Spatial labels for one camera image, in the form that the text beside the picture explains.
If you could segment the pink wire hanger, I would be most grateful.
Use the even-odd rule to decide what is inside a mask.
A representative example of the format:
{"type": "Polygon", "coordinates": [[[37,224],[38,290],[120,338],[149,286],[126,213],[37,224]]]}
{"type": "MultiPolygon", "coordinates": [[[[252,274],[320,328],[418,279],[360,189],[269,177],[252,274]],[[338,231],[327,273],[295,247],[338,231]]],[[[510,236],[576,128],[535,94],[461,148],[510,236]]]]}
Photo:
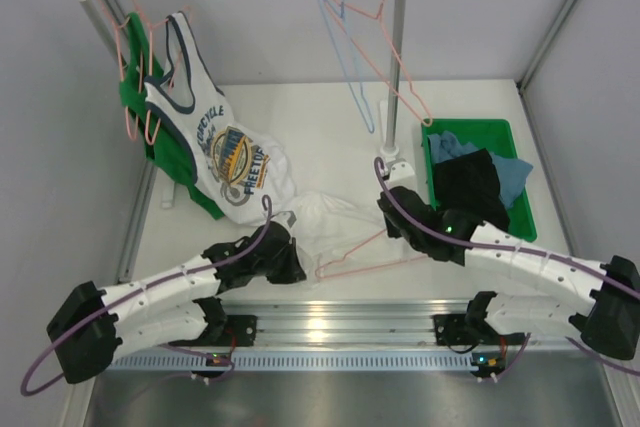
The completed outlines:
{"type": "Polygon", "coordinates": [[[320,254],[313,274],[324,282],[341,277],[356,276],[395,268],[426,259],[413,251],[402,238],[389,238],[385,230],[346,246],[332,247],[320,254]]]}

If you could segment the plain white tank top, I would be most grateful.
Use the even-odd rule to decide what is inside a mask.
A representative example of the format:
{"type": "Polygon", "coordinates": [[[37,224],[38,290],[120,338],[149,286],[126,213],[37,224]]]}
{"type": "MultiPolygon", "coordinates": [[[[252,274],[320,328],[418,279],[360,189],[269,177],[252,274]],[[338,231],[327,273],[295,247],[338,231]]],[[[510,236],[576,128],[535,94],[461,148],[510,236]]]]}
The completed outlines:
{"type": "Polygon", "coordinates": [[[291,229],[305,273],[319,284],[313,271],[321,253],[346,246],[385,230],[382,213],[374,207],[353,205],[319,192],[307,192],[292,199],[283,211],[295,212],[291,229]]]}

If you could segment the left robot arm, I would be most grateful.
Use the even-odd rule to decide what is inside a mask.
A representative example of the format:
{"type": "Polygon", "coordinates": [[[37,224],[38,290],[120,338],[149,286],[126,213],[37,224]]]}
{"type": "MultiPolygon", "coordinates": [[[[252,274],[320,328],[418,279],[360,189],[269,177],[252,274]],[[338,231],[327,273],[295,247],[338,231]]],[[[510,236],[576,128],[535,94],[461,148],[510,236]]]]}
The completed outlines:
{"type": "Polygon", "coordinates": [[[221,294],[259,277],[272,285],[306,278],[295,238],[277,222],[139,281],[75,287],[47,326],[63,378],[87,381],[116,360],[163,344],[215,345],[228,329],[221,294]]]}

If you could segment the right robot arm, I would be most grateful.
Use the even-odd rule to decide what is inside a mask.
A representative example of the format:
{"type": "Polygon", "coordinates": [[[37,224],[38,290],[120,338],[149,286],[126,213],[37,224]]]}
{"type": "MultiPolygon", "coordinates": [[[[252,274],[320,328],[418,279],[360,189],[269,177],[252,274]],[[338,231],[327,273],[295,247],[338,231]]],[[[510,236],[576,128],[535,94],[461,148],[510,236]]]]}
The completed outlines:
{"type": "Polygon", "coordinates": [[[465,314],[469,336],[579,336],[593,351],[631,360],[639,342],[639,270],[615,255],[587,261],[544,250],[465,211],[437,211],[406,187],[378,200],[390,237],[437,262],[481,269],[535,290],[533,297],[493,289],[478,293],[465,314]]]}

